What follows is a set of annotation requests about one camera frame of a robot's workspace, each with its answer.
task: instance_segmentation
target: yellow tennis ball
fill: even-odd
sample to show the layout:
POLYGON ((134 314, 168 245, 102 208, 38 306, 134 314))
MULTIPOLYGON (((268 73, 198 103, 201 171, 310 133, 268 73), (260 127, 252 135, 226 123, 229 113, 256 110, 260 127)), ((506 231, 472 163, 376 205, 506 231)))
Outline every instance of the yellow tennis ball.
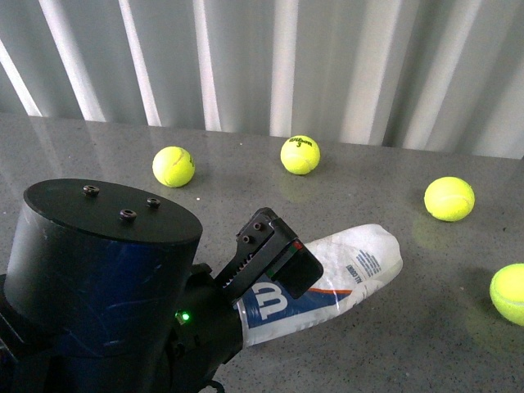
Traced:
POLYGON ((461 178, 438 178, 427 188, 424 203, 436 219, 454 222, 471 213, 475 193, 461 178))
POLYGON ((524 326, 524 264, 511 264, 491 279, 490 296, 508 321, 524 326))
POLYGON ((195 174, 195 163, 187 150, 176 146, 165 147, 156 153, 153 174, 165 186, 182 187, 195 174))
POLYGON ((310 137, 297 135, 282 145, 280 161, 292 174, 308 174, 320 161, 320 149, 310 137))

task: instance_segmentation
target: screw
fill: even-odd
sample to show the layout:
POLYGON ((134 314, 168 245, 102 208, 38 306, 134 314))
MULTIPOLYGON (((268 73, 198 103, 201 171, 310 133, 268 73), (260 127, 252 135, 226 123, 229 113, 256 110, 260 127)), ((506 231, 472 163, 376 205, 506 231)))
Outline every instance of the screw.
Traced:
POLYGON ((158 209, 160 207, 160 201, 156 198, 147 198, 147 205, 153 209, 158 209))
POLYGON ((96 186, 84 186, 83 192, 85 195, 88 195, 90 197, 96 197, 100 192, 100 188, 96 186))
POLYGON ((124 210, 120 211, 120 218, 123 221, 128 221, 128 222, 132 223, 134 221, 134 219, 137 218, 137 214, 134 211, 132 211, 132 210, 124 209, 124 210))

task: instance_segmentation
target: speckled gray surface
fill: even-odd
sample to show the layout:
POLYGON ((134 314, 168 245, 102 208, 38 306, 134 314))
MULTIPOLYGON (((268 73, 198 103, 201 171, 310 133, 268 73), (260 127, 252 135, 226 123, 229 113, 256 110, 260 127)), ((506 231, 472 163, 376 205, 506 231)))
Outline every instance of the speckled gray surface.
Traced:
POLYGON ((400 242, 404 269, 347 314, 243 350, 216 375, 238 392, 518 392, 524 327, 489 301, 496 270, 524 261, 524 163, 318 141, 322 161, 305 177, 279 161, 281 138, 0 115, 0 269, 5 271, 23 191, 46 178, 94 178, 154 192, 192 211, 204 234, 196 263, 224 266, 237 230, 262 206, 304 242, 381 224, 400 242), (160 185, 151 161, 187 148, 196 175, 160 185), (424 210, 435 178, 475 189, 465 220, 424 210))

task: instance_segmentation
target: cylindrical motor housing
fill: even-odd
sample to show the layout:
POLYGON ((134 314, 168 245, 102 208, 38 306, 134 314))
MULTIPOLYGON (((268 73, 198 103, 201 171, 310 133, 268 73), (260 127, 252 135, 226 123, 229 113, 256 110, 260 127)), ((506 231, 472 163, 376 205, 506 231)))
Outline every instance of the cylindrical motor housing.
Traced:
MULTIPOLYGON (((119 184, 69 178, 25 191, 4 294, 60 337, 56 364, 71 379, 68 392, 83 391, 75 386, 84 377, 71 375, 78 358, 96 367, 94 359, 111 357, 101 364, 119 367, 122 356, 130 381, 154 372, 201 233, 182 206, 119 184)), ((133 383, 113 391, 141 391, 133 383)))

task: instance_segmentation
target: tennis ball logo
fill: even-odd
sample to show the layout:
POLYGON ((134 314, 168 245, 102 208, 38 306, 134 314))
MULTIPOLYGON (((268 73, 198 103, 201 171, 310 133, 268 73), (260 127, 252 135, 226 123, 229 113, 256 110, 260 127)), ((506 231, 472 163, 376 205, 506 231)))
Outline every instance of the tennis ball logo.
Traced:
POLYGON ((475 193, 461 178, 438 178, 427 187, 424 204, 436 219, 459 221, 472 212, 475 193))
POLYGON ((292 174, 308 174, 320 162, 320 149, 310 137, 297 135, 284 142, 280 160, 292 174))
POLYGON ((182 187, 195 174, 195 163, 189 151, 176 146, 165 147, 156 153, 153 174, 165 186, 182 187))

